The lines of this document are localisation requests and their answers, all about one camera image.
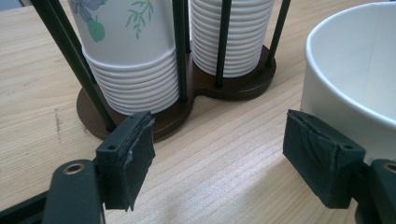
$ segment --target wooden base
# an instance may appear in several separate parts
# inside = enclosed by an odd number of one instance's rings
[[[224,78],[223,86],[217,88],[215,87],[215,77],[210,76],[198,68],[193,62],[193,55],[188,54],[186,57],[188,100],[184,103],[175,102],[164,111],[153,114],[155,118],[153,126],[154,139],[159,140],[160,138],[164,138],[179,127],[190,114],[194,104],[194,98],[198,95],[227,101],[249,100],[262,95],[270,85],[276,70],[275,62],[272,67],[265,66],[267,55],[268,48],[263,46],[259,64],[252,72],[243,77]],[[95,88],[110,116],[117,124],[121,123],[126,116],[113,110],[106,103],[99,87],[95,85]],[[78,95],[77,110],[82,123],[94,136],[105,139],[109,135],[105,124],[102,122],[84,90],[81,90]]]

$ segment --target metal rod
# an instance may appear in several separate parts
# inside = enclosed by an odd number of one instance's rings
[[[82,89],[91,99],[107,130],[112,132],[116,129],[116,124],[108,114],[90,80],[91,72],[87,69],[88,65],[82,56],[81,45],[59,0],[32,0],[32,4],[75,73]]]
[[[184,0],[173,0],[173,15],[177,57],[177,76],[180,102],[187,101],[187,80],[186,80],[186,39],[184,23]]]
[[[191,52],[190,47],[190,18],[189,18],[189,1],[184,3],[184,43],[186,45],[186,53]]]
[[[225,53],[227,49],[228,29],[230,26],[231,4],[232,4],[232,0],[223,0],[221,4],[218,63],[216,67],[216,81],[215,81],[216,87],[222,86]]]
[[[279,16],[277,17],[276,28],[274,31],[273,40],[271,42],[271,47],[268,52],[267,61],[265,62],[265,66],[272,67],[275,53],[277,49],[277,45],[279,44],[280,35],[282,34],[283,25],[285,24],[286,16],[288,15],[290,6],[290,0],[283,0],[282,6],[280,7]]]

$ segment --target wooden table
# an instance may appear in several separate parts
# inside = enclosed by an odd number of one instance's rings
[[[155,144],[135,210],[106,211],[107,223],[354,223],[356,203],[323,206],[283,156],[282,142],[287,110],[300,107],[306,36],[367,2],[291,1],[269,90],[247,102],[198,97],[184,125]],[[47,190],[65,162],[93,159],[101,141],[78,119],[80,85],[32,7],[0,12],[0,78],[3,210]]]

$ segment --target blue flower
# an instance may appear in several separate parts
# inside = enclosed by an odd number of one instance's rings
[[[81,18],[85,22],[88,22],[92,19],[89,10],[95,11],[99,6],[103,5],[105,1],[106,0],[70,0],[70,7],[75,14],[79,13]]]

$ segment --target stacked cup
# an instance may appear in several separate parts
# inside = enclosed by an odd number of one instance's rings
[[[82,52],[117,112],[158,113],[178,98],[171,1],[69,0]]]
[[[216,74],[221,0],[191,0],[192,52],[195,64]],[[259,62],[275,0],[233,0],[224,77],[241,77]]]

